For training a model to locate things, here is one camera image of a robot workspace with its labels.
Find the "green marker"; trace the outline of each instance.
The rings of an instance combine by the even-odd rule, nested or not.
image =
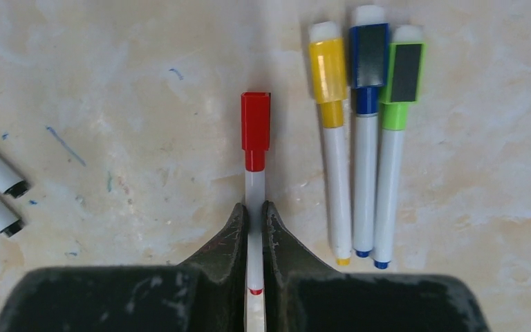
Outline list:
[[[425,49],[422,39],[419,26],[401,26],[394,31],[389,46],[388,81],[380,94],[384,110],[373,237],[374,265],[380,269],[387,268],[392,260],[404,130],[408,105],[418,100],[420,90]]]

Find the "white eraser cap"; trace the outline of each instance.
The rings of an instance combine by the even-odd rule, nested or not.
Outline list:
[[[398,43],[421,42],[422,35],[422,27],[420,26],[399,26],[392,34],[392,41]]]
[[[314,24],[310,27],[308,34],[311,43],[318,43],[329,39],[341,37],[339,26],[333,21]]]
[[[369,26],[386,23],[386,11],[376,5],[359,6],[353,11],[351,26]]]

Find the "yellow marker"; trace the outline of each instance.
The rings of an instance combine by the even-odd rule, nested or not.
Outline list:
[[[342,106],[347,81],[339,26],[331,21],[311,26],[309,51],[323,127],[331,246],[337,265],[344,266],[351,257],[351,202]]]

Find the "blue marker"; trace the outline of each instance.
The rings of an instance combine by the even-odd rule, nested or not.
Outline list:
[[[389,27],[384,8],[359,6],[349,29],[351,88],[355,90],[355,196],[353,248],[358,257],[373,249],[375,178],[378,161],[378,95],[386,84]]]

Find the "blue marker tip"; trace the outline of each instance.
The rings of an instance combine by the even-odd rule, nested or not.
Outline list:
[[[388,268],[388,264],[390,264],[389,261],[387,262],[383,262],[383,261],[373,261],[373,265],[376,267],[376,268],[379,268],[380,270],[385,270]]]
[[[358,256],[358,257],[361,257],[361,258],[365,258],[365,257],[369,257],[369,253],[371,251],[359,251],[359,250],[356,250],[355,251],[355,254]]]

